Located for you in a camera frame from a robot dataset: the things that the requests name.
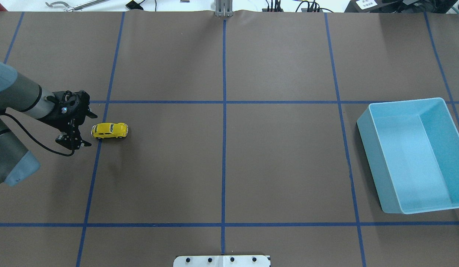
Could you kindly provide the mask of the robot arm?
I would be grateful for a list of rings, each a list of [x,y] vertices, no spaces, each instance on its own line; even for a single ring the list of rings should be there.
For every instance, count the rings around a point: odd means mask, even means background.
[[[79,130],[87,117],[97,118],[89,105],[90,96],[84,90],[51,92],[0,61],[0,184],[11,187],[19,184],[41,166],[31,150],[3,122],[2,117],[14,121],[33,142],[48,152],[70,157],[82,147],[91,146],[90,142],[82,139]],[[56,143],[69,152],[59,152],[39,142],[9,110],[57,129],[59,135]]]

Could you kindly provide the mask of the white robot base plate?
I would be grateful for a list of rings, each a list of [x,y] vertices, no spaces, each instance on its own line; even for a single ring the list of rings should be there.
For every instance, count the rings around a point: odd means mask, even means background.
[[[270,256],[265,255],[215,255],[178,256],[174,267],[270,267]]]

